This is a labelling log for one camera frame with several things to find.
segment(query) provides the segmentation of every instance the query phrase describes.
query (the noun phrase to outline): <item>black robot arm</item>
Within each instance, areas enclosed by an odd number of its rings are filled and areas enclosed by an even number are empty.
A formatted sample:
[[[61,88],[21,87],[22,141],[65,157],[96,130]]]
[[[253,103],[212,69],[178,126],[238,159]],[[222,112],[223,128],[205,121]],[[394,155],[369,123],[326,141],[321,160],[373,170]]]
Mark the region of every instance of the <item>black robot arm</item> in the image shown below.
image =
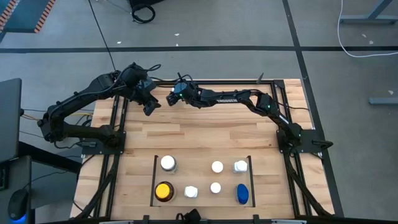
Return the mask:
[[[250,97],[257,96],[256,105],[253,104]],[[167,96],[167,102],[170,106],[177,103],[178,100],[186,102],[197,108],[214,106],[218,103],[242,103],[250,111],[260,116],[269,117],[286,133],[286,139],[293,145],[300,144],[302,128],[297,123],[291,123],[279,111],[277,102],[267,93],[259,90],[235,90],[214,92],[200,88],[195,82],[186,81],[181,78],[176,82],[174,88]]]
[[[110,125],[99,128],[83,127],[68,124],[64,119],[96,100],[104,100],[115,95],[144,105],[144,112],[149,116],[155,108],[160,107],[158,100],[150,93],[156,87],[147,75],[147,72],[152,70],[145,70],[133,63],[122,72],[115,71],[98,76],[83,91],[74,92],[73,96],[50,106],[43,119],[37,122],[44,139],[56,142],[67,137],[94,138],[108,147],[117,147],[120,134]]]

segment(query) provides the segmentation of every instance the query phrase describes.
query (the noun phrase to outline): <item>wooden table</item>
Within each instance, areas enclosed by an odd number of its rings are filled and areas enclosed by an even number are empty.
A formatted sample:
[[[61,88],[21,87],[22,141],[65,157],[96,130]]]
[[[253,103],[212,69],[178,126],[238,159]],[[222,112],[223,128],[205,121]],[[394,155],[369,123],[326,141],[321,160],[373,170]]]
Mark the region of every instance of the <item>wooden table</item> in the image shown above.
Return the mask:
[[[299,79],[286,79],[285,86],[289,105],[307,107]],[[268,85],[201,85],[214,91],[235,89],[260,89],[271,92]],[[250,112],[241,104],[215,105],[211,108],[193,108],[184,102],[169,107],[165,97],[168,88],[156,88],[152,94],[161,108],[151,116],[142,112],[142,106],[129,104],[126,117],[126,148],[120,159],[112,220],[174,219],[177,213],[189,212],[193,207],[150,207],[152,168],[154,155],[191,157],[252,157],[256,207],[200,207],[202,218],[252,219],[293,218],[287,174],[282,154],[279,153],[275,131],[269,118]],[[93,126],[109,124],[113,99],[97,101]],[[292,119],[303,129],[311,129],[312,122],[307,110],[291,109]],[[333,213],[331,198],[322,162],[311,154],[301,154],[307,187],[323,207]],[[103,156],[95,156],[80,172],[75,202],[84,207],[98,188]],[[303,214],[301,192],[296,187]],[[101,215],[104,215],[106,198],[103,197]],[[73,206],[71,216],[80,211]]]

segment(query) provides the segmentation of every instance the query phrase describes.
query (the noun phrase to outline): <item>concrete floor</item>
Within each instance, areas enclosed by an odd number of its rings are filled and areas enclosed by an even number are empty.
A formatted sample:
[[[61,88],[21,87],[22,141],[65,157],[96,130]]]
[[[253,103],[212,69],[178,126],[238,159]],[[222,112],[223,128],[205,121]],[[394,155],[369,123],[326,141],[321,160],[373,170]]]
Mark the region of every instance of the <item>concrete floor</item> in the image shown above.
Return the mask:
[[[109,1],[129,9],[125,0]],[[344,14],[366,14],[376,1],[346,2]],[[301,46],[338,46],[336,22],[340,1],[289,0],[289,4]],[[154,6],[157,17],[145,25],[131,22],[128,13],[104,0],[93,1],[93,7],[110,47],[293,46],[284,6],[279,0],[166,0]],[[398,16],[398,2],[394,1],[385,12]],[[341,38],[350,46],[398,45],[397,28],[398,25],[344,24]],[[84,0],[58,0],[39,34],[8,33],[0,43],[0,49],[79,47],[104,47]],[[302,77],[293,51],[112,55],[117,69],[131,62],[143,67],[161,63],[162,68],[151,74],[159,78],[174,78],[177,72],[195,78],[257,78],[262,72],[264,78]],[[398,94],[398,55],[351,58],[344,52],[304,52],[303,56],[325,136],[335,143],[330,156],[345,216],[398,220],[397,107],[368,104],[370,96]],[[110,72],[112,65],[107,53],[0,54],[0,68],[0,80],[22,78],[23,108],[44,110],[85,88],[94,77]],[[21,130],[40,134],[31,121],[23,120]],[[21,134],[21,141],[59,152],[34,136]],[[62,153],[69,156],[80,152],[74,149]],[[34,170],[35,176],[51,172],[40,166]],[[59,174],[35,183],[38,192],[56,189],[53,195],[62,199],[38,209],[38,223],[69,217],[75,178],[73,174]]]

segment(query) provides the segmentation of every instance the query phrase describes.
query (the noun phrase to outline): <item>white container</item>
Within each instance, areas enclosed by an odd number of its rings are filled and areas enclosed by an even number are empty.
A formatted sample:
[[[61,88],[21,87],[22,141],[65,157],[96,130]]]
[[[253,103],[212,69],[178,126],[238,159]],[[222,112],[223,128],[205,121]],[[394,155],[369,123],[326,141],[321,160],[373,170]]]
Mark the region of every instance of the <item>white container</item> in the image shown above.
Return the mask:
[[[221,171],[223,171],[224,169],[224,165],[222,162],[220,161],[214,161],[211,165],[211,169],[213,170],[213,172],[215,172],[216,174],[219,174]]]
[[[217,182],[214,182],[210,185],[210,191],[213,194],[218,194],[221,191],[221,185]]]
[[[178,170],[177,161],[172,156],[164,156],[160,161],[160,165],[168,174],[175,174]]]
[[[234,163],[233,172],[234,173],[242,173],[248,170],[248,164],[245,161],[238,161]]]
[[[198,189],[194,186],[185,187],[184,196],[188,198],[196,198],[198,196]]]

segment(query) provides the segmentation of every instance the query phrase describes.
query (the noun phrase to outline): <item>yellow lid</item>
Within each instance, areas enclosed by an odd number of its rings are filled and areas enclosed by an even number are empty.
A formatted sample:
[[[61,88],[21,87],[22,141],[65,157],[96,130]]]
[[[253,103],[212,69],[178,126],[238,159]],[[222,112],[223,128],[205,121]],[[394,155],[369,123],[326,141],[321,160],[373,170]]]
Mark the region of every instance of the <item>yellow lid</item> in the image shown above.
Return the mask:
[[[156,196],[158,198],[166,198],[170,194],[170,187],[167,184],[159,184],[156,187]]]

